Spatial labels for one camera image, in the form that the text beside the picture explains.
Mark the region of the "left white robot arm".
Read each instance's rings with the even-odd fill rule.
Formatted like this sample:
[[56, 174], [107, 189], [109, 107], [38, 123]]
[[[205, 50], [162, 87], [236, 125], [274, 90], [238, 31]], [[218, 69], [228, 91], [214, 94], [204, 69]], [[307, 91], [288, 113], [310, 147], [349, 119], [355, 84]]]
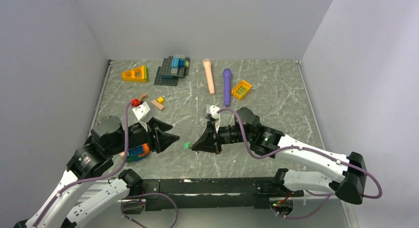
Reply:
[[115, 169], [116, 175], [94, 196], [77, 201], [97, 181], [107, 180], [104, 173], [113, 166], [113, 156], [144, 148], [145, 152], [160, 153], [180, 139], [169, 133], [172, 125], [151, 118], [144, 129], [136, 123], [123, 127], [117, 116], [102, 117], [91, 129], [84, 146], [78, 148], [66, 165], [66, 170], [48, 200], [30, 218], [19, 221], [16, 228], [81, 228], [93, 217], [118, 200], [136, 198], [151, 190], [133, 169]]

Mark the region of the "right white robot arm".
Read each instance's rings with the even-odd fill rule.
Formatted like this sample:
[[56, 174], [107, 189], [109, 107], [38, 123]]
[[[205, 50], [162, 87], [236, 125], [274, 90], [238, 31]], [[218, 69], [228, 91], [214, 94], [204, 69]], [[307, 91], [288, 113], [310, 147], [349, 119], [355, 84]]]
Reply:
[[242, 142], [254, 159], [283, 158], [309, 168], [305, 172], [278, 169], [272, 182], [278, 196], [309, 190], [332, 194], [355, 205], [362, 204], [366, 198], [367, 171], [361, 154], [330, 153], [305, 144], [261, 124], [260, 117], [246, 107], [235, 111], [209, 105], [205, 115], [207, 125], [191, 150], [219, 154], [223, 145]]

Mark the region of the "orange curved track piece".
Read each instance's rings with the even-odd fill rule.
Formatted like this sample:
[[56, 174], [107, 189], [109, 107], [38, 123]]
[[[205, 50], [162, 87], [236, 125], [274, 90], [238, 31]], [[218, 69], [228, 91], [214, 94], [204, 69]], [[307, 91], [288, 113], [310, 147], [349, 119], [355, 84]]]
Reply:
[[142, 155], [138, 156], [138, 161], [144, 159], [146, 156], [148, 156], [148, 154], [150, 152], [148, 144], [144, 143], [142, 145], [143, 145], [143, 148], [144, 148], [144, 153]]

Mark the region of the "wooden rectangular block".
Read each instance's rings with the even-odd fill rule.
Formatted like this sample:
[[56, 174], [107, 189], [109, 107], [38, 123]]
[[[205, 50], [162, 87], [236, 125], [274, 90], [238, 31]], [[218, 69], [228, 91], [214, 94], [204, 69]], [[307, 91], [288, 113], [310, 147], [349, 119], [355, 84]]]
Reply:
[[155, 100], [155, 99], [153, 99], [152, 101], [151, 101], [151, 103], [155, 106], [155, 107], [157, 107], [160, 111], [162, 111], [162, 110], [164, 110], [164, 106], [161, 104], [161, 103], [159, 103], [157, 100]]

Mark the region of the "small yellow cube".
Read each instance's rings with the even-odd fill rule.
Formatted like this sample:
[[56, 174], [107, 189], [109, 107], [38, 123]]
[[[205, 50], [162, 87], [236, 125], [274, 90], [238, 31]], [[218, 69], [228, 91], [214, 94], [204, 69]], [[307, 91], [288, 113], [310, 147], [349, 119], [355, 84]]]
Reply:
[[164, 102], [165, 102], [165, 99], [163, 97], [158, 98], [158, 103], [164, 104]]

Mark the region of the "blue toy brick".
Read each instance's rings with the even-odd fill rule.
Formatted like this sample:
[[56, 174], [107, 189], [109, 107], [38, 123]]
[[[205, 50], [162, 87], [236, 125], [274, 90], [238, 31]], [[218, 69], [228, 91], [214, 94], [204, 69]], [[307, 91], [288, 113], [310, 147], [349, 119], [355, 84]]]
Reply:
[[132, 157], [138, 157], [144, 153], [143, 145], [137, 146], [135, 148], [131, 148], [128, 150], [128, 155], [130, 158]]

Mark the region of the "wooden arch block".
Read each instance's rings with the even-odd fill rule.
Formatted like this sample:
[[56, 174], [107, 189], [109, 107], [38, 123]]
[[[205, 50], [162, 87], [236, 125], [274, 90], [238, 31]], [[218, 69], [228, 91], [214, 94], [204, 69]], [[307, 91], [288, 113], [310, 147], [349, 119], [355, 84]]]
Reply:
[[148, 97], [148, 95], [147, 95], [147, 94], [142, 93], [142, 94], [141, 94], [141, 96], [140, 96], [140, 98], [139, 98], [139, 100], [140, 100], [140, 101], [144, 101], [147, 97]]

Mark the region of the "black base bar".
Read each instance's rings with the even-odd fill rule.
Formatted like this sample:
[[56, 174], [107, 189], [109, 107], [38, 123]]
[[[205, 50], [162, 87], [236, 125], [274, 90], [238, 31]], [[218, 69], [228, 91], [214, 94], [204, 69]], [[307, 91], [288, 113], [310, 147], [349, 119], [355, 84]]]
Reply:
[[143, 200], [146, 211], [177, 207], [268, 209], [280, 200], [303, 197], [303, 191], [290, 192], [274, 177], [144, 179], [130, 188], [126, 200]]

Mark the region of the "orange yellow triangular block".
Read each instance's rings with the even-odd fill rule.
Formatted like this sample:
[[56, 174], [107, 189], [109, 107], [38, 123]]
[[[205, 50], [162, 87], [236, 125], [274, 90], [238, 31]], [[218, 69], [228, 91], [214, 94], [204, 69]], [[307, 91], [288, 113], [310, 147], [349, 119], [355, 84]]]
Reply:
[[139, 66], [121, 73], [123, 81], [126, 82], [148, 82], [148, 71], [146, 66]]

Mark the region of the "grey blue brick stack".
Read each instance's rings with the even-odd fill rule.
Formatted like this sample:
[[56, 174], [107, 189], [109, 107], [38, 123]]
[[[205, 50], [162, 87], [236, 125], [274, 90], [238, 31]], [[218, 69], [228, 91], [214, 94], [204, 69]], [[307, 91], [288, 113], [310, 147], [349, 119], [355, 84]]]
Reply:
[[190, 58], [184, 54], [175, 53], [163, 59], [158, 67], [154, 85], [177, 86], [179, 79], [185, 78], [189, 73]]

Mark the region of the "yellow grid brick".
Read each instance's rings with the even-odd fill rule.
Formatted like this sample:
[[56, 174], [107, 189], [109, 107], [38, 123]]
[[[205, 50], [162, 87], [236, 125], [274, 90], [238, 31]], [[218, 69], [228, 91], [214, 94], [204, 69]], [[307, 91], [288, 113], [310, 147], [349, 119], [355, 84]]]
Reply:
[[235, 87], [233, 87], [231, 93], [238, 99], [242, 100], [252, 89], [252, 85], [245, 80], [241, 80]]

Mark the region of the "purple toy microphone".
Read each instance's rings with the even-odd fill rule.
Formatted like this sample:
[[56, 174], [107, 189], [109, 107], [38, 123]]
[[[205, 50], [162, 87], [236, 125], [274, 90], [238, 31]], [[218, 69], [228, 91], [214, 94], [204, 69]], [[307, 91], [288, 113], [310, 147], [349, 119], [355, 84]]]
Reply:
[[229, 68], [223, 70], [223, 92], [224, 92], [224, 105], [230, 107], [231, 104], [231, 78], [232, 72]]

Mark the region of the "pink toy microphone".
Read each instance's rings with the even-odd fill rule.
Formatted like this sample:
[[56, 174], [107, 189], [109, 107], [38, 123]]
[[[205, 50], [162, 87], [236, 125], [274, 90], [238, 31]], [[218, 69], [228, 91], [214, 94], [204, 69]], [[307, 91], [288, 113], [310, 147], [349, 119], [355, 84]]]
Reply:
[[210, 95], [215, 95], [215, 86], [214, 86], [212, 70], [211, 70], [211, 61], [208, 58], [203, 60], [203, 67], [204, 67], [206, 78], [207, 78], [209, 93]]

